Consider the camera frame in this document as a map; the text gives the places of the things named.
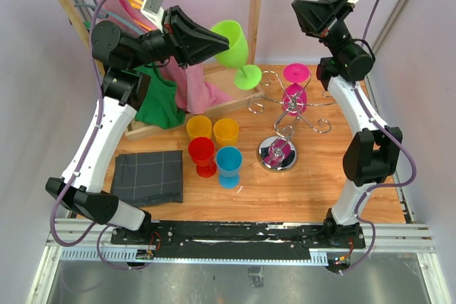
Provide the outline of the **red wine glass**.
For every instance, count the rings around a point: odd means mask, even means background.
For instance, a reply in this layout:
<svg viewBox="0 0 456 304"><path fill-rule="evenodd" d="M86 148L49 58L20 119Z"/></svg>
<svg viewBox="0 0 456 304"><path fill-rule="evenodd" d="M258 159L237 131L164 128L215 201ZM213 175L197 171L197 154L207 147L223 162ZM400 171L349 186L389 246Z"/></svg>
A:
<svg viewBox="0 0 456 304"><path fill-rule="evenodd" d="M214 161L214 143L207 137L194 138L189 146L190 158L196 165L196 172L200 177L210 178L215 175L217 166Z"/></svg>

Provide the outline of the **blue wine glass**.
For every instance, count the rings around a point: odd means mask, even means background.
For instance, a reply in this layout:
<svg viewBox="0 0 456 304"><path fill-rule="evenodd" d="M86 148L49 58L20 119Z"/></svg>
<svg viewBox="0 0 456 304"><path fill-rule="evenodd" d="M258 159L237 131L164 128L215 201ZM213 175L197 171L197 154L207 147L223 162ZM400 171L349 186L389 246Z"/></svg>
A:
<svg viewBox="0 0 456 304"><path fill-rule="evenodd" d="M242 153L236 147L223 147L217 152L215 162L219 172L220 185L225 189L235 188L240 181Z"/></svg>

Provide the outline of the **green wine glass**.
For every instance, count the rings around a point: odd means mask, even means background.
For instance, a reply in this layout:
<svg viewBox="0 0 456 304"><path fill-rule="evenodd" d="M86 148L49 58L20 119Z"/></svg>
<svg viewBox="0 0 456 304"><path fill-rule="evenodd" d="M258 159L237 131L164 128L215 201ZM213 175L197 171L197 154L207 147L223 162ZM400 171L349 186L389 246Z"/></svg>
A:
<svg viewBox="0 0 456 304"><path fill-rule="evenodd" d="M262 79L261 69L248 64L249 46L242 26L233 20L224 20L211 27L211 31L229 40L229 49L218 53L215 58L225 68L234 69L234 84L241 90L251 90Z"/></svg>

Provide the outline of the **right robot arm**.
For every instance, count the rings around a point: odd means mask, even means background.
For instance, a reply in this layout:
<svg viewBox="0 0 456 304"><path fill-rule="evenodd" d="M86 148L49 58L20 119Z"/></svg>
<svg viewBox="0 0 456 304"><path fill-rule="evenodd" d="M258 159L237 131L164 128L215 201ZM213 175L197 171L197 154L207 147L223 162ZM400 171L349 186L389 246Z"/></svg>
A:
<svg viewBox="0 0 456 304"><path fill-rule="evenodd" d="M295 0L291 4L301 30L330 51L316 76L342 110L353 138L343 156L346 183L328 210L319 237L332 247L361 234L359 215L373 189L395 172L403 134L375 111L360 86L375 63L368 43L350 34L344 20L354 0Z"/></svg>

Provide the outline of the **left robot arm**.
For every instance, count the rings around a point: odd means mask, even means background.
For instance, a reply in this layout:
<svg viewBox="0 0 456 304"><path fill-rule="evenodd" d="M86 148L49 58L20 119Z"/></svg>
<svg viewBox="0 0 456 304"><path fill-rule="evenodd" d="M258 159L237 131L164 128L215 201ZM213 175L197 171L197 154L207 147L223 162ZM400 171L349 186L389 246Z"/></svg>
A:
<svg viewBox="0 0 456 304"><path fill-rule="evenodd" d="M173 6L164 12L160 29L133 37L105 20L92 28L90 42L92 57L106 69L101 97L73 161L60 177L49 178L45 189L57 204L97 224L122 227L143 244L152 237L151 215L102 190L115 148L150 85L150 77L136 68L170 58L186 68L227 51L229 40Z"/></svg>

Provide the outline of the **yellow wine glass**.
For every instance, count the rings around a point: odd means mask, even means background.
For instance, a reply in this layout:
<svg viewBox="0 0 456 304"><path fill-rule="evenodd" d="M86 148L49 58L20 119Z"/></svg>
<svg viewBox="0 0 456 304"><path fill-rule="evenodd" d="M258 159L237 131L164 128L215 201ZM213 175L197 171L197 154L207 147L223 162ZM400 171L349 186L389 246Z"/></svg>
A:
<svg viewBox="0 0 456 304"><path fill-rule="evenodd" d="M190 140L198 137L212 138L212 122L204 115L192 116L186 124L186 131Z"/></svg>
<svg viewBox="0 0 456 304"><path fill-rule="evenodd" d="M222 118L215 122L213 133L220 147L235 146L239 138L239 124L232 118Z"/></svg>

